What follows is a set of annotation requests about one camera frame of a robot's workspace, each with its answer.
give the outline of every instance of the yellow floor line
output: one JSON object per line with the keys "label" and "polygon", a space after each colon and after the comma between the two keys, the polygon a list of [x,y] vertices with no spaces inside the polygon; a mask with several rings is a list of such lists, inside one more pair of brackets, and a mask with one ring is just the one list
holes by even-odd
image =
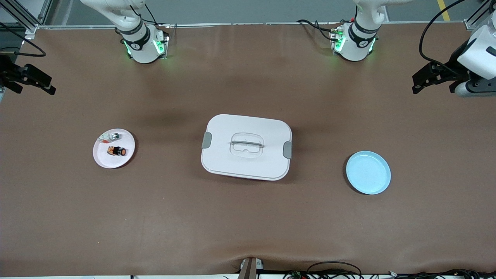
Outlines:
{"label": "yellow floor line", "polygon": [[[437,0],[437,4],[439,5],[439,10],[446,8],[446,4],[444,3],[444,0]],[[444,21],[450,21],[451,20],[451,19],[449,19],[448,11],[445,11],[444,13],[442,13],[442,19],[444,19]]]}

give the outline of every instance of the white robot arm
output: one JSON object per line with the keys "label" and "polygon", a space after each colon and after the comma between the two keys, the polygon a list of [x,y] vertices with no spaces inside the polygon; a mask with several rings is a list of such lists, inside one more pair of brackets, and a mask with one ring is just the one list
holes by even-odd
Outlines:
{"label": "white robot arm", "polygon": [[449,90],[460,97],[495,96],[496,12],[472,32],[444,66],[430,62],[412,78],[414,94],[433,84],[454,81]]}
{"label": "white robot arm", "polygon": [[151,63],[166,55],[169,36],[154,25],[146,24],[132,9],[145,6],[145,0],[81,0],[108,18],[120,31],[131,58]]}
{"label": "white robot arm", "polygon": [[372,50],[375,35],[385,19],[385,6],[399,5],[413,0],[353,0],[357,5],[357,15],[353,22],[338,27],[332,37],[334,52],[347,60],[360,61]]}

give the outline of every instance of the plate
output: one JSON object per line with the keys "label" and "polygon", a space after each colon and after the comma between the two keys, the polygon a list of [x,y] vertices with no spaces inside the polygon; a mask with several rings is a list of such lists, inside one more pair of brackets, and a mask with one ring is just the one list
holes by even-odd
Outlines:
{"label": "plate", "polygon": [[[123,166],[131,159],[132,155],[134,154],[134,137],[130,132],[124,129],[112,129],[106,131],[105,133],[118,133],[119,135],[121,135],[121,138],[111,143],[102,143],[96,140],[95,145],[93,146],[93,158],[95,159],[95,162],[101,167],[107,169],[115,169]],[[107,150],[110,146],[120,146],[125,148],[126,155],[112,156],[107,154]]]}
{"label": "plate", "polygon": [[386,160],[372,151],[353,154],[346,164],[346,176],[355,189],[368,195],[381,193],[391,182]]}

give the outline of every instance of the brown surface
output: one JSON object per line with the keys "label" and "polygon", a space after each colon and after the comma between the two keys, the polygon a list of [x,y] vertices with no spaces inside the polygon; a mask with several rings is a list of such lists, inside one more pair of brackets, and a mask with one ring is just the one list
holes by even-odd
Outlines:
{"label": "brown surface", "polygon": [[[422,29],[383,26],[359,63],[302,26],[179,29],[150,65],[128,60],[113,30],[38,31],[47,57],[18,64],[49,73],[57,93],[25,87],[0,105],[2,275],[230,273],[247,256],[267,269],[494,270],[496,99],[447,84],[413,95]],[[446,59],[468,35],[435,25],[426,53]],[[288,175],[206,172],[202,135],[221,113],[288,123]],[[110,128],[139,141],[117,170],[91,154]],[[391,167],[380,195],[345,182],[364,149]]]}

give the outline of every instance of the cable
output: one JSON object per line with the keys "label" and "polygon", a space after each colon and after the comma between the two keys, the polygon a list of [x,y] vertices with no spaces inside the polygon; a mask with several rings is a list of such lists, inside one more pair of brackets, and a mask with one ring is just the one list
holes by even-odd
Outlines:
{"label": "cable", "polygon": [[308,23],[311,27],[317,28],[320,31],[320,33],[322,34],[322,36],[324,36],[324,38],[326,38],[327,40],[330,40],[330,41],[333,41],[333,42],[337,42],[338,41],[337,39],[327,37],[324,34],[324,31],[326,31],[326,32],[332,32],[332,29],[322,28],[319,25],[318,21],[315,21],[315,24],[311,23],[310,21],[308,21],[306,19],[300,19],[297,22],[299,22],[299,23],[302,23],[302,22]]}
{"label": "cable", "polygon": [[3,24],[2,22],[0,22],[0,25],[7,29],[7,31],[9,31],[10,33],[16,35],[17,37],[21,38],[24,42],[32,45],[33,47],[35,47],[37,50],[39,50],[41,52],[41,54],[32,54],[32,53],[24,53],[24,52],[17,52],[17,51],[14,51],[14,54],[15,55],[22,55],[22,56],[31,56],[31,57],[44,57],[47,55],[47,53],[42,50],[40,47],[38,47],[37,45],[35,45],[34,43],[32,43],[30,40],[26,40],[24,37],[22,37],[21,35],[15,33],[12,29],[8,28],[5,24]]}
{"label": "cable", "polygon": [[[311,27],[318,29],[318,27],[315,24],[311,23],[310,21],[308,21],[306,19],[300,19],[297,22],[299,22],[299,23],[304,22],[304,23],[307,23],[308,25],[310,25]],[[327,28],[321,28],[321,30],[322,31],[327,31],[327,32],[331,32],[332,31],[331,29],[327,29]]]}
{"label": "cable", "polygon": [[317,22],[317,21],[315,21],[315,24],[317,25],[317,28],[319,29],[319,31],[320,31],[320,33],[322,34],[322,36],[324,36],[324,38],[326,38],[326,39],[327,39],[327,40],[329,40],[329,41],[333,41],[333,42],[337,42],[337,41],[338,41],[338,39],[334,39],[334,38],[329,38],[329,37],[327,37],[327,36],[324,34],[324,32],[322,31],[322,28],[320,27],[320,25],[318,24],[318,22]]}
{"label": "cable", "polygon": [[472,17],[474,17],[474,15],[476,15],[485,5],[487,5],[487,3],[489,1],[491,1],[491,0],[486,0],[482,5],[480,5],[479,8],[467,19],[467,21],[470,21],[472,19]]}
{"label": "cable", "polygon": [[[355,6],[355,18],[357,18],[357,14],[358,14],[358,6]],[[333,41],[333,42],[337,42],[338,40],[337,39],[334,39],[334,38],[329,38],[327,37],[325,34],[324,34],[324,31],[325,32],[332,32],[333,30],[332,29],[327,29],[327,28],[322,28],[319,24],[318,24],[318,21],[315,21],[315,24],[311,23],[310,21],[306,20],[306,19],[300,19],[300,20],[297,20],[296,22],[299,22],[299,23],[307,23],[308,25],[310,25],[311,27],[313,28],[316,28],[320,31],[320,33],[322,34],[322,36],[324,36],[324,38],[326,38],[327,40],[330,40],[330,41]],[[344,19],[341,19],[340,22],[351,22],[350,20],[344,20]]]}
{"label": "cable", "polygon": [[1,50],[6,50],[6,49],[18,49],[18,50],[20,50],[21,48],[20,47],[4,47],[4,48],[1,48]]}
{"label": "cable", "polygon": [[453,74],[455,75],[459,75],[459,73],[453,71],[450,67],[446,66],[445,64],[437,61],[437,60],[434,60],[430,57],[427,57],[424,52],[422,51],[422,45],[424,43],[424,37],[427,33],[427,30],[429,29],[429,27],[434,23],[434,21],[440,16],[442,15],[442,13],[444,13],[445,11],[447,11],[448,9],[450,9],[451,7],[455,6],[455,5],[458,5],[460,3],[462,3],[463,1],[465,0],[457,0],[456,2],[448,5],[446,8],[442,9],[440,12],[438,12],[430,21],[429,23],[427,24],[427,26],[425,27],[424,31],[422,32],[422,35],[420,36],[420,42],[419,42],[419,53],[420,53],[420,56],[422,56],[422,58],[424,58],[425,60],[427,61],[430,61],[432,63],[436,63],[440,66],[442,66],[443,68],[447,69],[448,71],[452,72]]}
{"label": "cable", "polygon": [[479,14],[479,16],[474,20],[474,22],[477,22],[479,20],[479,18],[481,18],[483,15],[486,14],[486,12],[488,12],[490,10],[490,7],[487,7],[483,12],[481,12],[481,14]]}
{"label": "cable", "polygon": [[150,9],[148,8],[148,5],[145,4],[145,8],[147,9],[148,13],[152,16],[152,19],[153,19],[153,22],[158,25],[157,21],[155,20],[155,17],[153,16],[152,12],[150,11]]}
{"label": "cable", "polygon": [[150,15],[152,16],[152,20],[147,20],[147,19],[143,19],[143,17],[141,16],[140,13],[137,13],[136,10],[132,7],[132,5],[129,5],[132,9],[132,11],[134,12],[135,15],[139,16],[141,18],[141,20],[145,21],[145,22],[148,22],[148,23],[153,23],[153,25],[160,25],[160,24],[165,24],[165,23],[158,23],[156,20],[155,20],[155,17],[153,16],[152,12],[150,11],[150,9],[148,8],[148,6],[145,4],[145,8],[148,10],[148,12],[150,13]]}
{"label": "cable", "polygon": [[395,279],[438,279],[444,276],[460,276],[464,279],[489,279],[496,276],[495,273],[480,273],[475,270],[453,269],[441,273],[417,273],[417,274],[399,274]]}
{"label": "cable", "polygon": [[[315,267],[315,266],[318,266],[318,265],[324,265],[324,264],[347,265],[347,266],[353,267],[358,272],[334,268],[334,269],[326,269],[326,270],[322,270],[322,271],[310,273],[310,269],[312,267]],[[347,279],[355,279],[354,276],[358,276],[360,279],[364,279],[364,277],[362,276],[362,270],[360,270],[360,268],[358,268],[355,265],[349,264],[349,263],[338,262],[338,261],[328,261],[328,262],[320,262],[320,263],[313,264],[313,265],[309,266],[307,268],[307,271],[305,273],[303,273],[303,274],[304,275],[310,275],[313,279],[334,279],[334,278],[336,278],[338,276],[344,276]]]}

